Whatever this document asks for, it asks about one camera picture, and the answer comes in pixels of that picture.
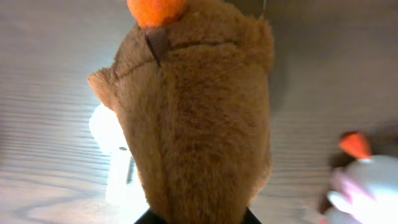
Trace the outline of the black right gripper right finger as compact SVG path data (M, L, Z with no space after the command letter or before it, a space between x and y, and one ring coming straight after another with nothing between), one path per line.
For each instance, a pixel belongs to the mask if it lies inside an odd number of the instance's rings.
M242 224L262 224L257 217L247 207L243 216Z

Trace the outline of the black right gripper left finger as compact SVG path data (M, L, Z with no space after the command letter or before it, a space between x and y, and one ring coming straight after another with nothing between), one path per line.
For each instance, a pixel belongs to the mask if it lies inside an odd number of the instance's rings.
M134 222L134 224L165 224L165 221L151 209L148 209Z

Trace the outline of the pink white duck toy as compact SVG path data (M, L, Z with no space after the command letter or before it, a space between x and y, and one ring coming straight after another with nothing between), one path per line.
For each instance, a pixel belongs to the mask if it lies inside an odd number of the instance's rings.
M397 224L397 135L344 133L331 162L323 224Z

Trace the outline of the brown plush capybara toy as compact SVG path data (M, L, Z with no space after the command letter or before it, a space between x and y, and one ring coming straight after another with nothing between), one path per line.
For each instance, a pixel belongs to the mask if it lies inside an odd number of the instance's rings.
M148 209L242 224L271 174L269 22L226 1L127 5L137 23L88 83L116 114Z

